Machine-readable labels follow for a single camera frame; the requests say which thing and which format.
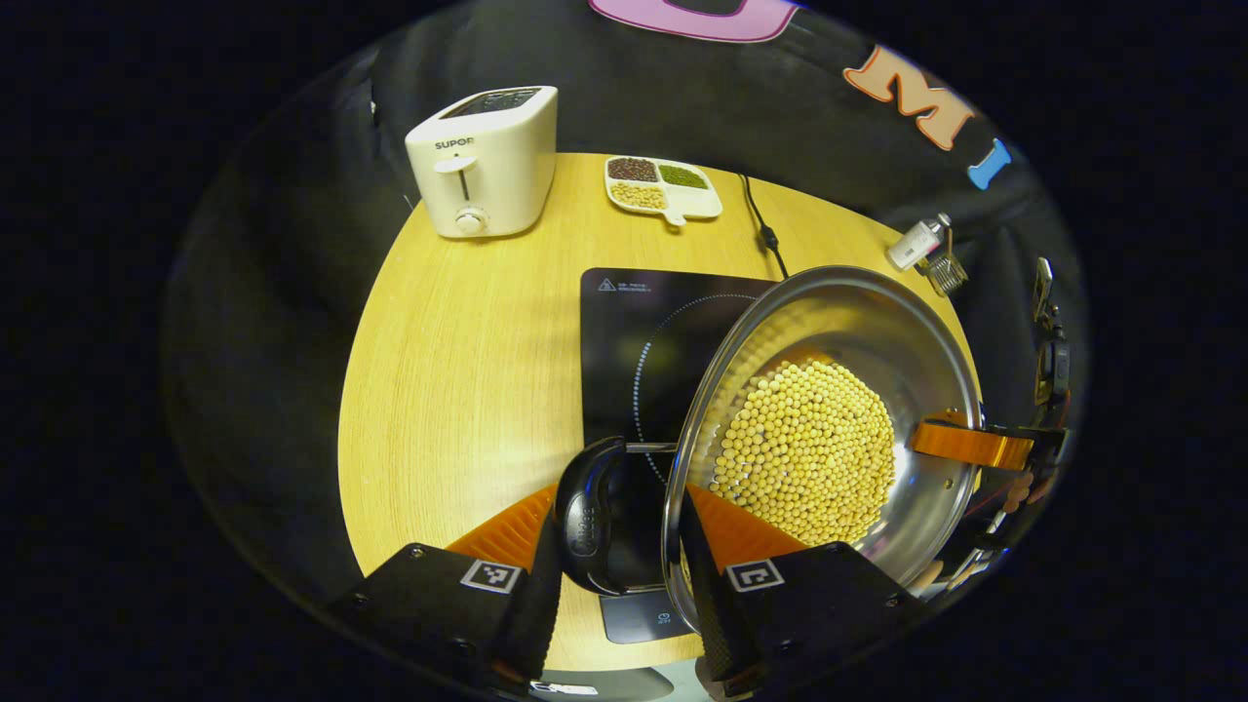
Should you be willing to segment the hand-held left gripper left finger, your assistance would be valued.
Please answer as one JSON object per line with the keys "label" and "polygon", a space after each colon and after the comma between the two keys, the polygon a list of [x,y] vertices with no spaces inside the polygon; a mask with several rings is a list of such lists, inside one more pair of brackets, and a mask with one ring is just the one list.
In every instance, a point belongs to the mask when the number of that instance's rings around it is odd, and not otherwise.
{"label": "hand-held left gripper left finger", "polygon": [[554,502],[549,485],[446,547],[401,547],[329,616],[437,680],[525,698],[543,675],[562,596]]}

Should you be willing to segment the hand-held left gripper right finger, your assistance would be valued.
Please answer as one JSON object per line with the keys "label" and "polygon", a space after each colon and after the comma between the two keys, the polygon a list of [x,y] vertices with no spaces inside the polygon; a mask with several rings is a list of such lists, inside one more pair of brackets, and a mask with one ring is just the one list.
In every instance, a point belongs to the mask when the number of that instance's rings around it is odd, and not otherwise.
{"label": "hand-held left gripper right finger", "polygon": [[802,698],[927,615],[847,543],[807,546],[686,486],[681,546],[709,675],[729,698]]}

